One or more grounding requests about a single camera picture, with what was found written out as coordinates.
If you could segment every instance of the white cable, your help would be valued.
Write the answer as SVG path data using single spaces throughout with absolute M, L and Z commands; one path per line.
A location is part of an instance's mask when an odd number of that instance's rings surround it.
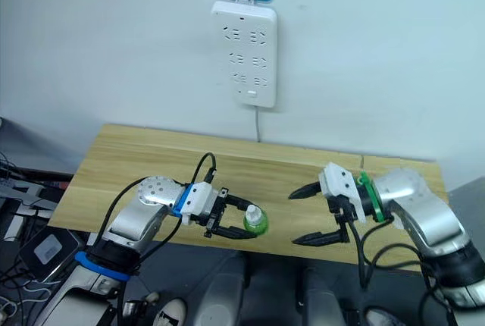
M 3 296 L 0 296 L 0 299 L 3 299 L 6 302 L 2 307 L 0 307 L 0 311 L 3 311 L 4 308 L 8 305 L 12 305 L 14 307 L 14 311 L 10 315 L 7 315 L 7 318 L 15 316 L 15 314 L 17 313 L 17 303 L 10 301 L 8 298 L 5 298 Z
M 50 296 L 51 296 L 51 290 L 48 288 L 37 288 L 35 290 L 30 290 L 27 288 L 27 284 L 30 283 L 30 281 L 27 281 L 23 284 L 22 289 L 25 290 L 26 292 L 30 293 L 35 293 L 35 292 L 47 292 L 48 296 L 46 299 L 24 299 L 22 302 L 45 302 Z
M 261 134 L 259 133 L 259 107 L 255 106 L 255 129 L 256 129 L 256 141 L 261 142 Z
M 35 279 L 32 281 L 33 283 L 38 283 L 38 284 L 44 284 L 46 286 L 50 286 L 50 285 L 53 285 L 53 284 L 59 284 L 61 283 L 62 281 L 56 281 L 56 282 L 39 282 L 39 281 L 36 281 Z

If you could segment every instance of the power cord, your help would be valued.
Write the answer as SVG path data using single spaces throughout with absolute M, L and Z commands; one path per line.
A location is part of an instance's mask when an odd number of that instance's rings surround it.
M 213 153 L 207 152 L 202 156 L 199 163 L 197 164 L 197 167 L 194 170 L 194 174 L 192 176 L 192 180 L 190 181 L 190 184 L 195 183 L 197 176 L 199 175 L 200 169 L 201 169 L 202 165 L 204 164 L 205 159 L 207 159 L 207 158 L 211 158 L 211 167 L 208 169 L 207 173 L 205 174 L 204 182 L 211 183 L 212 180 L 214 179 L 214 175 L 215 175 L 215 172 L 217 170 L 216 158 L 215 158 L 215 155 Z M 95 239 L 95 241 L 94 241 L 94 243 L 93 243 L 93 245 L 90 249 L 93 249 L 95 247 L 95 245 L 98 244 L 99 241 L 101 241 L 102 235 L 106 231 L 106 227 L 108 226 L 109 218 L 111 217 L 111 214 L 113 213 L 113 210 L 116 207 L 116 204 L 118 204 L 118 202 L 120 201 L 121 197 L 123 197 L 129 190 L 131 190 L 134 186 L 141 183 L 145 179 L 146 179 L 146 177 L 139 178 L 138 180 L 135 180 L 134 182 L 132 182 L 128 186 L 126 186 L 120 193 L 118 193 L 118 195 L 115 197 L 113 202 L 110 204 L 108 210 L 106 211 L 106 215 L 105 215 L 105 218 L 102 222 L 101 227 L 99 228 L 98 235 L 96 236 L 96 239 Z M 177 233 L 181 224 L 182 224 L 182 219 L 179 218 L 179 221 L 175 225 L 175 228 L 168 234 L 168 236 L 165 239 L 163 239 L 159 244 L 157 244 L 152 249 L 150 249 L 146 254 L 144 254 L 142 257 L 140 257 L 140 259 L 138 260 L 138 262 L 136 262 L 136 264 L 133 266 L 131 271 L 133 272 L 136 269 L 138 269 L 141 266 L 141 264 L 147 258 L 152 256 L 163 245 L 168 243 L 171 240 L 171 238 L 174 237 L 174 235 Z M 120 290 L 119 290 L 119 294 L 118 294 L 118 298 L 117 298 L 117 323 L 118 323 L 118 325 L 122 325 L 124 323 L 124 320 L 123 320 L 123 305 L 124 305 L 124 294 L 125 294 L 125 291 L 126 291 L 126 287 L 127 287 L 127 283 L 122 282 L 121 285 L 120 285 Z
M 17 197 L 5 197 L 5 196 L 0 196 L 0 199 L 12 199 L 14 201 L 19 201 L 23 206 L 26 206 L 26 207 L 32 207 L 34 206 L 37 202 L 40 202 L 42 201 L 43 199 L 37 199 L 36 201 L 30 203 L 29 205 L 27 205 L 22 199 L 18 199 Z
M 25 323 L 25 312 L 24 312 L 24 309 L 23 309 L 23 297 L 22 297 L 22 293 L 20 291 L 21 287 L 19 285 L 19 283 L 17 283 L 17 281 L 15 279 L 11 279 L 11 282 L 13 284 L 15 284 L 15 288 L 17 289 L 17 295 L 18 295 L 18 302 L 17 302 L 17 306 L 18 308 L 20 308 L 20 316 L 21 316 L 21 319 L 20 319 L 20 326 L 23 326 L 24 323 Z
M 255 129 L 256 129 L 256 142 L 261 142 L 261 133 L 259 131 L 259 107 L 255 106 Z
M 8 161 L 7 156 L 3 154 L 3 152 L 0 152 L 0 155 L 3 157 L 3 160 L 0 159 L 0 165 L 2 164 L 3 161 L 7 165 L 7 177 L 5 179 L 8 180 L 10 178 L 10 173 L 11 173 L 11 169 L 10 169 L 11 164 Z
M 21 260 L 17 260 L 9 269 L 7 269 L 6 271 L 0 271 L 0 275 L 3 277 L 4 275 L 8 275 L 8 273 L 10 273 L 10 271 L 14 270 L 19 264 L 21 263 Z M 8 279 L 6 278 L 0 278 L 0 283 L 3 283 L 5 281 L 7 281 Z
M 17 313 L 17 303 L 3 296 L 0 296 L 0 299 L 5 302 L 5 304 L 2 307 L 0 307 L 0 311 L 3 311 L 4 309 L 6 309 L 7 306 L 12 306 L 14 308 L 14 311 L 12 313 L 7 313 L 7 312 L 5 313 L 7 314 L 7 318 L 14 317 L 15 314 Z
M 373 257 L 372 261 L 370 261 L 367 256 L 365 255 L 364 252 L 364 244 L 367 238 L 374 233 L 376 230 L 379 230 L 385 226 L 388 226 L 389 224 L 392 224 L 394 221 L 394 217 L 391 217 L 390 219 L 386 220 L 382 224 L 377 225 L 376 227 L 371 228 L 368 230 L 362 238 L 358 235 L 358 231 L 355 228 L 355 225 L 353 222 L 349 222 L 349 227 L 350 230 L 352 231 L 352 235 L 355 239 L 355 243 L 357 246 L 357 254 L 358 254 L 358 273 L 359 273 L 359 281 L 361 284 L 361 287 L 363 289 L 367 289 L 369 283 L 371 282 L 372 274 L 374 273 L 374 269 L 386 269 L 386 270 L 392 270 L 392 269 L 399 269 L 403 268 L 405 266 L 409 265 L 420 265 L 421 266 L 421 273 L 423 274 L 424 277 L 424 282 L 426 284 L 427 291 L 426 293 L 421 297 L 421 301 L 418 307 L 418 317 L 419 317 L 419 322 L 421 326 L 424 326 L 424 306 L 426 304 L 426 301 L 429 299 L 429 297 L 433 297 L 433 299 L 440 304 L 443 308 L 445 308 L 447 314 L 449 315 L 451 312 L 451 309 L 449 305 L 441 300 L 437 295 L 436 291 L 439 289 L 439 284 L 437 282 L 437 279 L 433 277 L 433 269 L 429 264 L 426 262 L 422 261 L 421 254 L 419 251 L 414 248 L 413 246 L 410 246 L 408 244 L 404 243 L 393 243 L 390 245 L 387 245 L 383 247 L 381 250 L 379 250 L 376 255 Z M 403 249 L 408 249 L 411 250 L 416 256 L 419 258 L 419 260 L 410 260 L 407 262 L 400 262 L 397 264 L 393 265 L 378 265 L 377 262 L 379 259 L 389 250 L 395 249 L 395 248 L 403 248 Z M 368 272 L 365 272 L 365 263 L 369 265 Z M 430 280 L 428 278 L 428 275 L 431 274 L 431 276 L 435 279 L 436 284 L 432 287 L 430 285 Z

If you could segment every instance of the white wall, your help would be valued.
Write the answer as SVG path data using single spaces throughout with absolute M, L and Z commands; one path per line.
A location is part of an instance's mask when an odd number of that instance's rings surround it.
M 214 1 L 1 0 L 0 115 L 72 168 L 104 122 L 253 139 L 214 69 Z M 485 174 L 483 1 L 273 0 L 263 140 L 435 158 L 448 190 Z

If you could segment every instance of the black cable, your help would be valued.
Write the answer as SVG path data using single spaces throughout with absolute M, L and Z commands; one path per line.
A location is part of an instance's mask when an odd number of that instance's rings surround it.
M 133 270 L 137 269 L 147 258 L 153 255 L 154 252 L 159 250 L 163 245 L 168 243 L 172 237 L 174 237 L 175 233 L 179 230 L 180 225 L 182 224 L 182 218 L 179 218 L 179 221 L 177 221 L 177 224 L 175 225 L 174 229 L 172 230 L 171 233 L 167 235 L 165 239 L 163 239 L 160 243 L 158 243 L 156 246 L 151 248 L 148 252 L 146 252 L 138 262 L 133 266 Z
M 11 173 L 10 162 L 8 161 L 8 158 L 7 158 L 7 156 L 5 154 L 3 154 L 2 152 L 0 152 L 0 155 L 4 158 L 5 163 L 7 164 L 7 177 L 6 177 L 6 179 L 8 180 L 10 178 L 10 173 Z
M 196 179 L 197 179 L 197 175 L 199 174 L 199 171 L 200 171 L 200 167 L 202 166 L 202 164 L 204 163 L 205 159 L 207 157 L 211 157 L 211 160 L 212 160 L 212 166 L 211 168 L 208 170 L 207 174 L 205 175 L 205 179 L 204 181 L 207 182 L 207 183 L 210 183 L 212 182 L 212 178 L 214 177 L 214 174 L 212 172 L 214 172 L 216 170 L 216 161 L 215 161 L 215 155 L 211 152 L 207 152 L 205 153 L 202 158 L 200 158 L 200 161 L 199 163 L 197 164 L 197 168 L 196 170 L 194 171 L 194 175 L 192 176 L 192 180 L 190 181 L 190 183 L 195 183 L 196 182 Z
M 354 236 L 355 246 L 357 246 L 357 261 L 358 261 L 358 280 L 361 284 L 361 288 L 366 288 L 365 285 L 365 265 L 364 265 L 364 252 L 362 251 L 361 238 L 358 235 L 357 229 L 352 221 L 349 222 L 349 227 Z
M 371 282 L 372 274 L 374 273 L 374 269 L 376 268 L 376 264 L 379 261 L 380 257 L 382 255 L 384 255 L 386 252 L 388 252 L 389 250 L 394 249 L 394 248 L 409 249 L 409 248 L 412 248 L 412 246 L 409 246 L 408 244 L 404 244 L 404 243 L 394 243 L 394 244 L 387 245 L 387 246 L 383 247 L 381 250 L 379 250 L 377 252 L 377 254 L 375 255 L 375 257 L 372 259 L 372 263 L 369 266 L 368 272 L 366 274 L 365 282 L 364 282 L 364 284 L 365 284 L 364 288 L 365 289 L 368 287 L 369 283 Z M 402 267 L 405 267 L 405 266 L 408 266 L 408 265 L 420 265 L 422 267 L 428 267 L 428 268 L 430 267 L 428 264 L 423 263 L 421 261 L 410 260 L 410 261 L 407 261 L 407 262 L 401 262 L 401 263 L 398 263 L 398 264 L 389 265 L 389 266 L 387 266 L 387 269 L 397 269 L 397 268 L 402 268 Z
M 6 271 L 0 271 L 0 274 L 2 274 L 2 277 L 3 277 L 3 274 L 7 274 L 8 272 L 10 272 L 12 269 L 14 269 L 17 265 L 19 265 L 21 263 L 20 260 L 17 260 L 9 269 L 7 269 Z
M 43 298 L 45 292 L 46 292 L 45 290 L 43 292 L 41 292 L 40 296 L 37 297 L 37 299 L 41 300 Z M 35 309 L 35 307 L 37 306 L 38 303 L 40 303 L 40 302 L 33 302 L 32 307 L 30 307 L 30 310 L 27 313 L 27 319 L 26 319 L 26 322 L 25 322 L 26 326 L 30 325 L 30 316 L 32 316 L 32 312 L 33 312 L 33 310 Z
M 19 286 L 19 284 L 13 279 L 11 279 L 10 282 L 15 284 L 15 289 L 17 290 L 17 295 L 19 299 L 18 302 L 20 303 L 20 316 L 21 316 L 20 326 L 23 326 L 25 320 L 23 319 L 23 298 L 22 298 L 22 293 L 20 291 L 21 287 L 23 286 Z
M 116 318 L 117 326 L 123 326 L 123 306 L 124 306 L 124 294 L 127 290 L 127 282 L 121 282 L 120 292 L 118 293 L 117 306 L 116 306 Z
M 26 270 L 26 271 L 22 271 L 22 272 L 20 272 L 20 273 L 16 273 L 16 274 L 14 274 L 14 275 L 11 275 L 11 276 L 8 276 L 8 277 L 5 277 L 5 278 L 2 278 L 2 279 L 0 280 L 0 283 L 4 283 L 4 282 L 11 281 L 12 279 L 22 277 L 22 276 L 24 276 L 24 275 L 26 275 L 26 274 L 29 274 L 29 271 L 27 271 L 27 270 Z
M 103 234 L 105 233 L 106 226 L 108 225 L 109 218 L 111 217 L 111 214 L 113 213 L 113 210 L 116 207 L 116 204 L 118 204 L 118 201 L 120 201 L 121 197 L 123 197 L 123 195 L 126 192 L 131 190 L 138 183 L 142 182 L 145 178 L 146 177 L 139 178 L 138 180 L 135 180 L 134 182 L 130 183 L 128 186 L 124 187 L 124 189 L 120 193 L 118 193 L 118 195 L 114 198 L 113 202 L 110 204 L 108 210 L 106 211 L 105 219 L 103 220 L 101 227 L 99 228 L 98 235 L 96 236 L 96 240 L 94 241 L 91 249 L 101 240 Z
M 2 284 L 2 287 L 6 288 L 8 290 L 17 290 L 17 289 L 23 288 L 23 284 L 21 284 L 20 286 L 16 286 L 16 287 L 11 287 L 11 286 L 8 286 L 7 284 Z
M 385 222 L 383 222 L 382 224 L 379 224 L 377 225 L 376 227 L 372 227 L 370 230 L 368 230 L 364 236 L 362 237 L 361 239 L 361 244 L 362 244 L 362 256 L 364 257 L 364 261 L 365 263 L 371 265 L 372 264 L 372 261 L 370 261 L 367 256 L 365 255 L 365 251 L 364 251 L 364 245 L 365 245 L 365 241 L 367 240 L 367 238 L 369 238 L 369 236 L 375 232 L 376 230 L 379 230 L 389 224 L 392 224 L 392 222 L 394 221 L 394 217 L 391 217 L 390 219 L 386 220 Z M 427 290 L 430 290 L 431 289 L 431 283 L 430 283 L 430 279 L 429 279 L 429 274 L 433 274 L 433 269 L 427 264 L 427 263 L 424 263 L 422 262 L 422 258 L 421 258 L 421 254 L 419 253 L 419 251 L 414 248 L 413 246 L 410 246 L 408 244 L 402 244 L 402 245 L 399 245 L 399 244 L 396 244 L 397 247 L 402 247 L 402 248 L 405 248 L 405 249 L 408 249 L 408 250 L 411 250 L 414 254 L 416 254 L 416 256 L 420 259 L 420 262 L 418 261 L 408 261 L 408 262 L 401 262 L 401 263 L 397 263 L 397 264 L 393 264 L 393 265 L 375 265 L 374 268 L 375 269 L 380 269 L 380 270 L 393 270 L 393 269 L 398 269 L 398 268 L 402 268 L 402 267 L 405 267 L 405 266 L 408 266 L 408 265 L 420 265 L 421 267 L 421 273 L 423 275 L 423 280 L 424 280 L 424 284 L 426 286 L 426 289 Z M 434 300 L 438 303 L 442 302 L 437 296 L 435 293 L 432 293 L 432 297 L 434 298 Z
M 5 197 L 5 196 L 0 196 L 0 199 L 13 199 L 13 200 L 15 200 L 15 201 L 20 201 L 20 202 L 21 202 L 21 204 L 22 204 L 22 205 L 24 205 L 24 206 L 26 206 L 26 207 L 32 207 L 32 206 L 34 206 L 34 205 L 35 205 L 37 202 L 44 200 L 44 199 L 37 199 L 36 201 L 32 202 L 31 204 L 26 205 L 26 204 L 25 204 L 25 202 L 24 202 L 22 199 L 18 199 L 17 197 Z
M 37 222 L 37 218 L 39 218 L 39 210 L 36 210 L 36 213 L 34 214 L 33 216 L 33 221 L 32 221 L 32 225 L 30 226 L 30 230 L 29 230 L 29 233 L 27 234 L 27 241 L 29 241 L 31 238 L 30 238 L 30 235 L 32 235 L 33 231 L 35 230 L 36 228 L 36 222 Z
M 439 299 L 436 296 L 435 292 L 438 290 L 439 287 L 440 287 L 439 284 L 435 284 L 434 287 L 431 287 L 423 294 L 423 296 L 421 297 L 421 300 L 419 301 L 418 319 L 419 319 L 420 326 L 425 326 L 424 307 L 426 306 L 426 302 L 431 296 L 440 306 L 442 306 L 446 310 L 446 313 L 449 314 L 452 311 L 446 303 L 444 303 L 441 299 Z

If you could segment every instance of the blue ring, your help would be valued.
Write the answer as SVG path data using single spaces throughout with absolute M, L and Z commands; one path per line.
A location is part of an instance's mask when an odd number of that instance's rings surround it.
M 125 273 L 120 273 L 119 271 L 113 271 L 111 269 L 102 267 L 101 265 L 97 265 L 91 262 L 86 257 L 86 252 L 77 252 L 74 258 L 81 263 L 84 268 L 88 268 L 90 271 L 95 271 L 96 273 L 105 275 L 106 277 L 110 277 L 116 279 L 117 281 L 127 282 L 130 280 L 130 276 Z

